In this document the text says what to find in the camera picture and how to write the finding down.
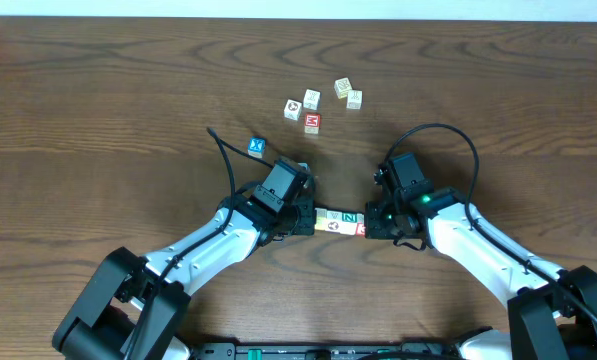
wood grain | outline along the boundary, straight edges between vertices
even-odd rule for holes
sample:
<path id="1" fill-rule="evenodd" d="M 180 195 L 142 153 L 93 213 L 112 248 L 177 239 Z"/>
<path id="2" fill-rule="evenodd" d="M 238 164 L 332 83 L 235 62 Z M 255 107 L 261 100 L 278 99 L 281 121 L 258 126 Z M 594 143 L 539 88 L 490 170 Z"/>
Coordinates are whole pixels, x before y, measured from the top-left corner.
<path id="1" fill-rule="evenodd" d="M 363 108 L 332 86 L 347 76 Z M 322 91 L 317 138 L 283 119 Z M 423 122 L 467 132 L 475 201 L 565 267 L 597 271 L 597 24 L 0 18 L 0 358 L 50 346 L 113 249 L 177 241 L 225 196 L 204 128 L 267 160 L 307 161 L 317 200 L 361 210 L 391 143 Z M 402 151 L 464 189 L 468 148 L 431 130 Z M 239 183 L 265 168 L 231 157 Z M 182 329 L 241 341 L 399 341 L 506 329 L 506 312 L 433 253 L 318 234 L 257 251 L 206 285 Z"/>

black bracket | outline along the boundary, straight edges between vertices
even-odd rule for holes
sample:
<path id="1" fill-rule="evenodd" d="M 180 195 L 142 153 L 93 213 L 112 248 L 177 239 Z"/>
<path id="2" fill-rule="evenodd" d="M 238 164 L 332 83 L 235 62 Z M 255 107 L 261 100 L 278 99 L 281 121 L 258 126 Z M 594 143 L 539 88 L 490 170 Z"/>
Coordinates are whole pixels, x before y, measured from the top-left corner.
<path id="1" fill-rule="evenodd" d="M 100 264 L 52 339 L 53 347 L 69 359 L 122 359 L 134 324 L 121 310 L 110 305 L 114 296 L 122 299 L 147 297 L 148 287 L 130 286 L 139 278 L 154 277 L 144 260 L 121 247 Z M 183 286 L 174 282 L 155 297 L 149 326 L 141 333 L 132 360 L 162 359 L 190 301 Z"/>
<path id="2" fill-rule="evenodd" d="M 597 274 L 586 266 L 563 273 L 559 283 L 579 296 L 597 316 Z M 577 311 L 558 288 L 545 285 L 527 290 L 507 303 L 511 350 L 514 359 L 597 359 L 597 326 Z M 576 316 L 567 333 L 556 325 L 552 313 Z"/>
<path id="3" fill-rule="evenodd" d="M 434 186 L 423 175 L 414 154 L 403 154 L 380 164 L 374 180 L 381 186 L 382 199 L 365 205 L 365 238 L 421 238 L 421 227 L 410 202 L 433 192 Z"/>

black cable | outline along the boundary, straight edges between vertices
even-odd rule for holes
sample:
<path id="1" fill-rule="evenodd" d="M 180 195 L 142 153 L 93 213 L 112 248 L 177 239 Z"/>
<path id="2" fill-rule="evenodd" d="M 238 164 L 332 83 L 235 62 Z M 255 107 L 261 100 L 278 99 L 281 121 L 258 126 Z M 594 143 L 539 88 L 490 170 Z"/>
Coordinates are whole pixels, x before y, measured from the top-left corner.
<path id="1" fill-rule="evenodd" d="M 405 352 L 394 351 L 380 354 L 371 354 L 358 358 L 358 360 L 387 360 L 387 359 L 401 359 L 401 360 L 459 360 L 463 359 L 453 355 L 437 355 L 420 352 Z"/>
<path id="2" fill-rule="evenodd" d="M 408 248 L 410 248 L 411 250 L 414 251 L 425 251 L 425 249 L 427 248 L 427 244 L 425 243 L 424 240 L 422 240 L 422 242 L 420 243 L 420 247 L 417 248 L 415 245 L 413 245 L 412 243 L 408 242 L 408 241 L 403 241 L 403 242 L 399 242 L 400 240 L 402 240 L 402 237 L 399 239 L 394 240 L 394 246 L 395 247 L 401 247 L 401 246 L 406 246 Z"/>
<path id="3" fill-rule="evenodd" d="M 145 302 L 145 306 L 143 307 L 142 311 L 140 312 L 140 316 L 138 317 L 138 321 L 136 322 L 136 326 L 134 327 L 134 331 L 130 335 L 129 343 L 127 344 L 127 351 L 125 352 L 125 356 L 123 358 L 124 360 L 130 360 L 131 359 L 131 355 L 133 354 L 133 351 L 134 351 L 134 349 L 136 347 L 136 343 L 138 342 L 138 338 L 140 337 L 140 332 L 142 331 L 142 328 L 146 326 L 146 325 L 144 325 L 145 324 L 145 318 L 147 317 L 146 314 L 148 314 L 149 311 L 151 311 L 151 307 L 153 306 L 153 302 L 154 302 L 156 296 L 158 295 L 158 292 L 160 291 L 162 285 L 164 284 L 165 278 L 167 277 L 167 275 L 169 274 L 169 272 L 176 265 L 178 265 L 178 263 L 187 254 L 189 254 L 194 249 L 198 248 L 200 245 L 204 244 L 208 240 L 212 239 L 214 236 L 216 236 L 216 235 L 220 234 L 221 232 L 223 232 L 227 228 L 227 226 L 229 225 L 229 222 L 231 221 L 231 216 L 233 215 L 233 212 L 234 212 L 234 197 L 236 195 L 236 184 L 235 184 L 235 180 L 234 180 L 234 172 L 233 172 L 233 169 L 231 167 L 231 163 L 229 162 L 229 157 L 227 156 L 227 152 L 225 151 L 225 148 L 223 147 L 223 141 L 218 137 L 218 134 L 216 134 L 216 132 L 212 128 L 207 128 L 207 132 L 209 133 L 209 135 L 211 135 L 211 137 L 214 138 L 214 140 L 216 141 L 216 144 L 218 144 L 218 148 L 220 149 L 220 153 L 222 154 L 222 158 L 225 161 L 225 166 L 227 167 L 227 173 L 229 174 L 229 187 L 230 187 L 230 192 L 231 192 L 231 196 L 230 196 L 230 200 L 229 200 L 229 211 L 227 212 L 227 216 L 225 217 L 225 221 L 218 228 L 216 228 L 216 230 L 214 230 L 209 235 L 203 237 L 202 239 L 198 240 L 194 244 L 186 247 L 180 253 L 174 255 L 172 257 L 171 261 L 169 261 L 169 263 L 167 264 L 167 266 L 165 267 L 165 269 L 162 271 L 162 273 L 160 274 L 160 276 L 158 277 L 158 279 L 154 282 L 153 290 L 151 291 L 151 294 L 149 295 L 149 298 Z"/>
<path id="4" fill-rule="evenodd" d="M 542 270 L 540 270 L 535 265 L 533 265 L 531 263 L 531 260 L 529 260 L 529 259 L 523 259 L 520 255 L 517 255 L 516 253 L 514 253 L 510 249 L 506 248 L 501 243 L 499 243 L 496 239 L 494 239 L 493 237 L 491 237 L 478 224 L 477 220 L 474 220 L 473 216 L 471 215 L 471 210 L 469 209 L 469 205 L 471 204 L 471 196 L 473 195 L 474 188 L 476 187 L 476 180 L 478 179 L 478 170 L 480 168 L 480 159 L 478 158 L 478 151 L 476 151 L 476 146 L 471 141 L 471 139 L 469 138 L 469 136 L 467 136 L 467 134 L 465 134 L 464 132 L 462 132 L 462 130 L 460 130 L 460 129 L 454 127 L 454 126 L 451 126 L 451 125 L 440 124 L 440 123 L 423 124 L 423 125 L 416 126 L 415 128 L 407 131 L 398 140 L 396 140 L 396 142 L 391 146 L 391 148 L 389 149 L 389 151 L 387 151 L 387 155 L 385 156 L 385 160 L 384 161 L 389 160 L 389 158 L 391 157 L 391 154 L 394 152 L 394 150 L 396 149 L 396 147 L 398 147 L 398 145 L 403 140 L 405 140 L 407 137 L 411 136 L 412 134 L 414 134 L 414 133 L 416 133 L 416 132 L 418 132 L 420 130 L 429 129 L 429 128 L 444 128 L 444 129 L 451 130 L 451 131 L 457 133 L 458 135 L 460 135 L 467 142 L 467 144 L 469 145 L 469 148 L 471 149 L 471 152 L 472 152 L 473 157 L 474 157 L 474 174 L 473 174 L 473 177 L 471 179 L 471 184 L 469 185 L 469 190 L 467 192 L 467 198 L 465 200 L 465 216 L 467 217 L 467 221 L 469 221 L 469 225 L 472 228 L 476 229 L 476 231 L 478 231 L 478 233 L 480 233 L 480 235 L 482 235 L 482 237 L 484 237 L 492 245 L 494 245 L 495 247 L 497 247 L 500 251 L 502 251 L 503 253 L 507 254 L 510 258 L 512 258 L 513 260 L 517 261 L 519 264 L 523 265 L 527 270 L 533 272 L 534 274 L 538 275 L 538 277 L 540 277 L 543 280 L 547 281 L 547 283 L 549 283 L 549 285 L 551 285 L 554 288 L 556 288 L 560 293 L 562 293 L 565 297 L 567 297 L 578 309 L 580 309 L 580 311 L 582 311 L 585 315 L 587 315 L 587 317 L 589 317 L 589 319 L 591 321 L 593 321 L 597 325 L 597 316 L 596 316 L 596 314 L 594 314 L 594 312 L 591 309 L 589 309 L 589 307 L 587 307 L 580 300 L 578 300 L 578 298 L 574 294 L 572 294 L 571 292 L 569 292 L 569 290 L 567 290 L 564 286 L 562 286 L 560 283 L 558 283 L 551 276 L 549 276 L 548 274 L 545 274 Z"/>
<path id="5" fill-rule="evenodd" d="M 236 154 L 238 154 L 238 155 L 242 155 L 242 156 L 244 156 L 244 157 L 246 157 L 246 158 L 248 158 L 248 159 L 251 159 L 251 160 L 253 160 L 253 161 L 255 161 L 255 162 L 261 163 L 261 164 L 265 165 L 266 167 L 268 167 L 268 168 L 270 168 L 270 169 L 273 169 L 273 168 L 274 168 L 274 166 L 273 166 L 273 165 L 271 165 L 270 163 L 266 162 L 265 160 L 263 160 L 263 159 L 258 159 L 257 157 L 253 157 L 253 156 L 251 156 L 251 155 L 247 154 L 246 152 L 244 152 L 244 151 L 242 151 L 242 150 L 240 150 L 240 149 L 238 149 L 238 148 L 236 148 L 236 147 L 234 147 L 234 146 L 230 145 L 230 144 L 229 144 L 229 143 L 227 143 L 225 140 L 222 140 L 222 139 L 220 139 L 220 142 L 221 142 L 223 145 L 225 145 L 225 146 L 226 146 L 226 147 L 227 147 L 229 150 L 231 150 L 231 151 L 235 152 L 235 153 L 236 153 Z"/>

